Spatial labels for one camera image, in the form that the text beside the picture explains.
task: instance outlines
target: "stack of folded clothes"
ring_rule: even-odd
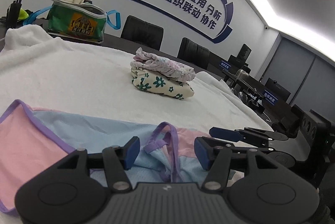
[[[195,78],[192,67],[147,53],[140,47],[130,63],[133,85],[145,92],[185,99],[194,95],[187,83]]]

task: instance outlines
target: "gray door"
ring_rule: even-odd
[[[287,103],[290,103],[304,80],[314,57],[315,54],[307,49],[282,38],[261,83],[265,85],[268,78],[276,80],[279,85],[291,93],[287,100]]]
[[[335,121],[335,68],[317,57],[292,104]]]

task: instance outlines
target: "screw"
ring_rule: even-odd
[[[113,188],[116,190],[127,190],[129,188],[129,183],[128,182],[115,182],[115,184],[113,184]]]
[[[221,184],[218,182],[206,182],[205,188],[208,190],[219,190],[221,188]]]

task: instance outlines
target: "orange label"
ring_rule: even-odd
[[[71,18],[71,23],[69,25],[68,31],[79,32],[88,36],[92,36],[94,34],[97,23],[97,21],[88,18],[86,15],[74,13]]]

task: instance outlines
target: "leather chair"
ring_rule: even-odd
[[[207,48],[192,42],[188,38],[183,38],[177,58],[193,63],[206,70],[209,63],[209,53]]]
[[[121,38],[160,50],[164,29],[132,15],[127,17]]]

